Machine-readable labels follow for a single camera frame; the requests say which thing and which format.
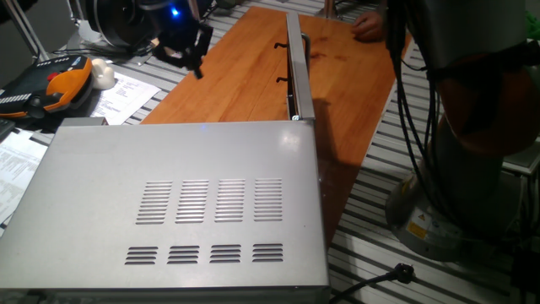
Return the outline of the left hand olive sleeve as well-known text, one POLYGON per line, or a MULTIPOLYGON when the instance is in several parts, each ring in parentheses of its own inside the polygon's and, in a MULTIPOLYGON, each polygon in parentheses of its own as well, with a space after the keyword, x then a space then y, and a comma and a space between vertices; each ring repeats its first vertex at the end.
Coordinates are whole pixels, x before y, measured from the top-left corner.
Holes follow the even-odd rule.
POLYGON ((354 21, 351 33, 357 41, 381 41, 385 35, 384 19, 375 11, 365 12, 354 21))

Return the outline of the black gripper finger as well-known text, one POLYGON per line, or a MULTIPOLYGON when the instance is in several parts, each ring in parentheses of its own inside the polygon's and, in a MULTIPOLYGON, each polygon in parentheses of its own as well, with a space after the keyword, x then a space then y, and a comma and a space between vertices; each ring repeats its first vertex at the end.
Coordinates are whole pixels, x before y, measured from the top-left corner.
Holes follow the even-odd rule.
POLYGON ((193 41, 175 36, 159 36, 157 41, 158 44, 153 49, 153 54, 157 59, 178 68, 193 70, 195 49, 193 41))
POLYGON ((194 22, 194 26, 197 30, 197 39, 193 45, 193 69, 194 75, 197 79, 203 77, 201 66, 203 64, 203 57, 208 54, 210 47, 210 41, 213 35, 213 27, 201 23, 199 21, 194 22))

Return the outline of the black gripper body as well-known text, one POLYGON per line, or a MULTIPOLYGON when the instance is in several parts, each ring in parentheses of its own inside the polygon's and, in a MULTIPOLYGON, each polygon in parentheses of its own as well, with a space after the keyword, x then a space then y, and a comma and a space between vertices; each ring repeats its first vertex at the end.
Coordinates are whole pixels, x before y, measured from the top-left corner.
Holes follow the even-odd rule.
POLYGON ((158 41, 153 53, 196 51, 200 13, 196 0, 146 0, 145 14, 158 41))

